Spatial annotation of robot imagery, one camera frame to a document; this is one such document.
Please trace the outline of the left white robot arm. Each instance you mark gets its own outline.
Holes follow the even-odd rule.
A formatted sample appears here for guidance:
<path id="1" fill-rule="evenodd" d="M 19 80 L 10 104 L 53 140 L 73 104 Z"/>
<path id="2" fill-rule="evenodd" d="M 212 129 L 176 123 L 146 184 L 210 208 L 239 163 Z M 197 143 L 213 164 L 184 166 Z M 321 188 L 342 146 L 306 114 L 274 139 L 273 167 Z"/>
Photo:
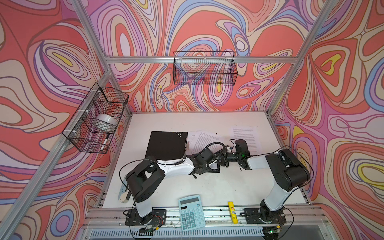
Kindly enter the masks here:
<path id="1" fill-rule="evenodd" d="M 125 181 L 140 218 L 152 215 L 150 197 L 165 178 L 189 175 L 196 178 L 205 173 L 219 173 L 218 161 L 224 152 L 225 149 L 212 152 L 206 147 L 197 154 L 176 160 L 157 160 L 153 156 L 139 160 L 139 164 L 125 176 Z"/>

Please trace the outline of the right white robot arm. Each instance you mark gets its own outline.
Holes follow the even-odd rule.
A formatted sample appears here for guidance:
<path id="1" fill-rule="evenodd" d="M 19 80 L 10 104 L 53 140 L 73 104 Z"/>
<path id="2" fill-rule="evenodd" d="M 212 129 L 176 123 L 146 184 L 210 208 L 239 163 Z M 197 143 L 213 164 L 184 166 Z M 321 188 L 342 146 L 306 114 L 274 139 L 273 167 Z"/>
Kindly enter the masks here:
<path id="1" fill-rule="evenodd" d="M 272 153 L 251 155 L 245 140 L 234 142 L 235 152 L 220 156 L 222 166 L 237 163 L 241 169 L 251 171 L 270 169 L 274 177 L 274 186 L 269 195 L 262 200 L 258 216 L 264 223 L 271 222 L 283 209 L 284 203 L 297 189 L 311 180 L 310 171 L 292 153 L 290 149 L 280 148 Z"/>

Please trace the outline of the black file folder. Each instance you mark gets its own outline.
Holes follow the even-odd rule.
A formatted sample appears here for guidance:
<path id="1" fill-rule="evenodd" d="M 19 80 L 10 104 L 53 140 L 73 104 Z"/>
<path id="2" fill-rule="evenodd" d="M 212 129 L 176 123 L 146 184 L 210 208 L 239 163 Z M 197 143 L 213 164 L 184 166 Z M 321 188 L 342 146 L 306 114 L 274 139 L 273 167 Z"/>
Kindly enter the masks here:
<path id="1" fill-rule="evenodd" d="M 186 152 L 188 132 L 152 131 L 145 157 L 171 161 L 182 159 Z"/>

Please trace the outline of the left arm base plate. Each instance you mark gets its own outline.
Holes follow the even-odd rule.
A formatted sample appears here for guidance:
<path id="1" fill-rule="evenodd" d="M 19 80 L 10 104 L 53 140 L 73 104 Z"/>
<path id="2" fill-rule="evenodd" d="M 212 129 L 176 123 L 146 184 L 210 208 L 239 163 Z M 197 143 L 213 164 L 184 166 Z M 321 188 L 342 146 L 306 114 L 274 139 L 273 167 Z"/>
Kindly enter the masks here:
<path id="1" fill-rule="evenodd" d="M 140 217 L 136 208 L 123 211 L 126 217 L 126 226 L 153 226 L 161 227 L 166 223 L 167 210 L 153 209 L 151 213 L 145 217 Z"/>

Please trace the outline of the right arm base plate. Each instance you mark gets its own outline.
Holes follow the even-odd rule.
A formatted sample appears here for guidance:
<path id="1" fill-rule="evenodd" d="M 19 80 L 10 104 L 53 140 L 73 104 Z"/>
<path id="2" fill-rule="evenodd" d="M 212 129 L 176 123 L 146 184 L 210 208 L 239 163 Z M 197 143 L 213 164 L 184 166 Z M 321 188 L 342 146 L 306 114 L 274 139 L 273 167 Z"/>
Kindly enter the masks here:
<path id="1" fill-rule="evenodd" d="M 241 216 L 246 218 L 247 224 L 284 225 L 287 222 L 283 209 L 270 211 L 267 207 L 245 208 Z"/>

